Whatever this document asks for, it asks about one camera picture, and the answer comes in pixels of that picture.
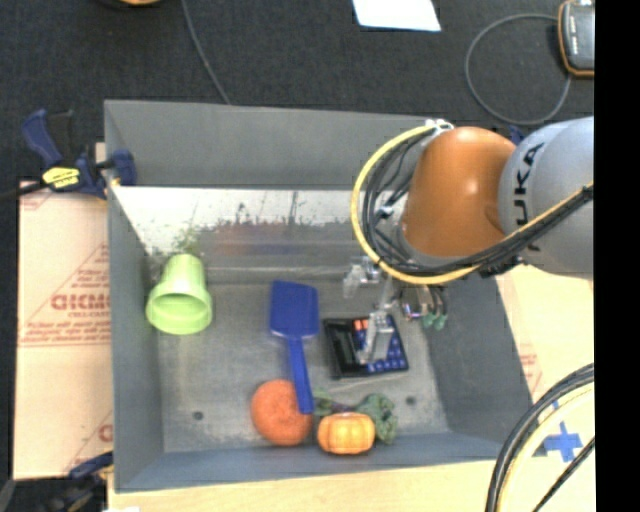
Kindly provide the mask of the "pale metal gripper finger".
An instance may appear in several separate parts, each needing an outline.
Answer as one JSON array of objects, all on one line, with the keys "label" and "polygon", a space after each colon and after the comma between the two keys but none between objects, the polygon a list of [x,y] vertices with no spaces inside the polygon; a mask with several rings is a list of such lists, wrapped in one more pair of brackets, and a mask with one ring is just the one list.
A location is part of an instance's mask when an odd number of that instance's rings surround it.
[{"label": "pale metal gripper finger", "polygon": [[343,297],[351,299],[359,289],[377,285],[380,281],[381,271],[369,256],[354,257],[342,279]]},{"label": "pale metal gripper finger", "polygon": [[361,324],[360,348],[357,351],[359,362],[365,364],[385,360],[394,334],[394,327],[389,324],[387,313],[372,312]]}]

